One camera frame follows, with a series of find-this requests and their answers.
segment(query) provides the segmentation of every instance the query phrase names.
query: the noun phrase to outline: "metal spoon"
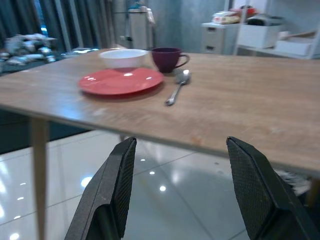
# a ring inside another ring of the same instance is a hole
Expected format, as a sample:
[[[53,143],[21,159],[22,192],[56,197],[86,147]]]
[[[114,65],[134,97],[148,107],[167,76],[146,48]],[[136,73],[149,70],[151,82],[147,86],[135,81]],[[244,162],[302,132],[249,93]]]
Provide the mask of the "metal spoon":
[[[189,70],[183,70],[182,73],[180,73],[179,75],[176,76],[176,83],[179,84],[179,86],[177,87],[177,89],[173,92],[173,94],[171,95],[171,97],[165,101],[165,104],[167,106],[172,106],[173,104],[175,104],[178,93],[181,89],[181,87],[183,85],[187,85],[189,84],[191,81],[191,73]]]

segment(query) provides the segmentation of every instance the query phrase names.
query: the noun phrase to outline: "red plate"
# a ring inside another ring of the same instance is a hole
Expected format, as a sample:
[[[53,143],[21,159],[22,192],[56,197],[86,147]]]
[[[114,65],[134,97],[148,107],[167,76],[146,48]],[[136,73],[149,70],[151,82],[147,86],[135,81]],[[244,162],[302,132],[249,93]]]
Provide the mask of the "red plate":
[[[163,81],[163,74],[149,68],[114,68],[83,77],[79,87],[98,95],[127,95],[153,88]]]

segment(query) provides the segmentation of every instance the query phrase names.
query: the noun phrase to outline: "wooden table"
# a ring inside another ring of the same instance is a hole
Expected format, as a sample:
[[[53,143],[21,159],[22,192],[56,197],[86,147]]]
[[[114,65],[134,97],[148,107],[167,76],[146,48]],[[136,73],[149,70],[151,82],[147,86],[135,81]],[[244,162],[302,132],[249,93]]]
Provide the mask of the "wooden table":
[[[320,62],[190,54],[192,82],[176,105],[164,85],[129,99],[82,94],[82,76],[104,69],[99,52],[0,77],[0,108],[31,117],[40,239],[44,239],[47,121],[227,156],[235,136],[262,151],[272,165],[320,178]],[[146,67],[155,68],[150,57]]]

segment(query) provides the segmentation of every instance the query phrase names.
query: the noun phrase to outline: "white tile floor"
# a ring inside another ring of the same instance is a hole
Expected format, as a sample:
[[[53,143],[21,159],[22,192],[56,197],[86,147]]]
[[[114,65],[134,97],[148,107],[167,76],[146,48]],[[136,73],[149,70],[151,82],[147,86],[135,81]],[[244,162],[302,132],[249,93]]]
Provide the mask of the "white tile floor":
[[[118,142],[116,134],[91,131],[48,145],[48,240],[64,239],[82,180]],[[249,239],[228,159],[138,140],[134,164],[125,240]],[[0,155],[1,240],[37,239],[32,176],[29,148]]]

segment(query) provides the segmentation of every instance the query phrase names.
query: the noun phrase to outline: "bowl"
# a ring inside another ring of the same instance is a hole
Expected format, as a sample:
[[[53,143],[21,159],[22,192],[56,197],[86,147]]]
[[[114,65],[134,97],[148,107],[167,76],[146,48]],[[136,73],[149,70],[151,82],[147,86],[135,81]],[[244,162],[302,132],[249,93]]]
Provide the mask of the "bowl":
[[[109,69],[139,68],[147,54],[148,51],[140,49],[120,49],[102,52],[99,57]]]

